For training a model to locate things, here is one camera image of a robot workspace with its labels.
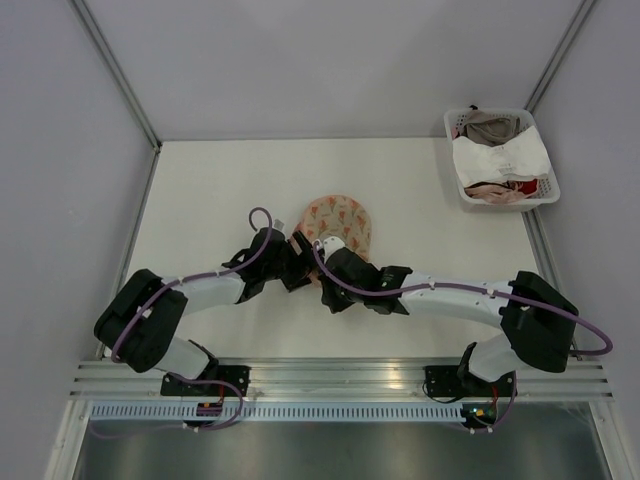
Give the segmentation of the floral mesh laundry bag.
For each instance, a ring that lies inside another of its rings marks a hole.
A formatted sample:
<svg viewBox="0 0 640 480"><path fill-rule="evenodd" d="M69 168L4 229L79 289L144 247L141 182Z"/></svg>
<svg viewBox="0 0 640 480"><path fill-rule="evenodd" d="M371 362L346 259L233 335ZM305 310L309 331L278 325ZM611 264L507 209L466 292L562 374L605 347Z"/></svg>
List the floral mesh laundry bag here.
<svg viewBox="0 0 640 480"><path fill-rule="evenodd" d="M349 196L328 195L313 200L294 232L301 232L309 243L338 237L363 260L369 260L372 220L364 206Z"/></svg>

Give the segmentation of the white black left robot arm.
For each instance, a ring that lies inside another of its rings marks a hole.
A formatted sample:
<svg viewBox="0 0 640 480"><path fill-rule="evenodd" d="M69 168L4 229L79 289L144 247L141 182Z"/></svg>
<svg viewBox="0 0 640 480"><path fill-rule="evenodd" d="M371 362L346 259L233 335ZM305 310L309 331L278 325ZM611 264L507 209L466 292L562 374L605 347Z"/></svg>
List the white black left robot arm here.
<svg viewBox="0 0 640 480"><path fill-rule="evenodd" d="M217 360L205 347L176 336L182 318L247 302L270 281L292 292L311 283L314 266L312 243L301 232L286 238L264 227L217 270L182 279L136 271L98 318L94 336L133 371L176 374L195 395L206 396L218 384Z"/></svg>

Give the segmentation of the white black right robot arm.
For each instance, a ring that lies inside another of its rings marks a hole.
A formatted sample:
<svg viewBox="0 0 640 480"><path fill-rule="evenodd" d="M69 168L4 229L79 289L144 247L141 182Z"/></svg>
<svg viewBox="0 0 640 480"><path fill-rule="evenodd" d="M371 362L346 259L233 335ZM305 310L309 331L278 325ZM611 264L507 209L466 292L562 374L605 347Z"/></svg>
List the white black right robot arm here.
<svg viewBox="0 0 640 480"><path fill-rule="evenodd" d="M461 356L456 381L469 395L522 368L553 374L567 368L577 310L533 272L506 283L463 284L409 267L377 268L347 248L322 248L314 257L322 302L332 313L361 304L380 315L435 315L497 329Z"/></svg>

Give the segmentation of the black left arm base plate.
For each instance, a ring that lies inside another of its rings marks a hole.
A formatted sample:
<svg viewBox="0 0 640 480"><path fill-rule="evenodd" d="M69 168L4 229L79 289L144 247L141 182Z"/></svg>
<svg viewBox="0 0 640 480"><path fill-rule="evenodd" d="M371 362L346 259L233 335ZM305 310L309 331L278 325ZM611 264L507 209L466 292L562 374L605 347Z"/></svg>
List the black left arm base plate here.
<svg viewBox="0 0 640 480"><path fill-rule="evenodd" d="M248 365L217 365L196 380L185 380L167 373L161 382L164 397L231 397L247 394L251 368Z"/></svg>

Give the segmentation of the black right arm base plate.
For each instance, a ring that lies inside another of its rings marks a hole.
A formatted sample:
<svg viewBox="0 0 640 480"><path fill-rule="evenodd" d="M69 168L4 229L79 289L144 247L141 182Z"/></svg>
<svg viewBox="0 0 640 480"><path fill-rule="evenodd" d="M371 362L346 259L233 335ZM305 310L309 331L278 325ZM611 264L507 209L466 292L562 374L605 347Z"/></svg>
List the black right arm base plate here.
<svg viewBox="0 0 640 480"><path fill-rule="evenodd" d="M425 366L423 393L438 403L453 403L477 393L480 383L463 366Z"/></svg>

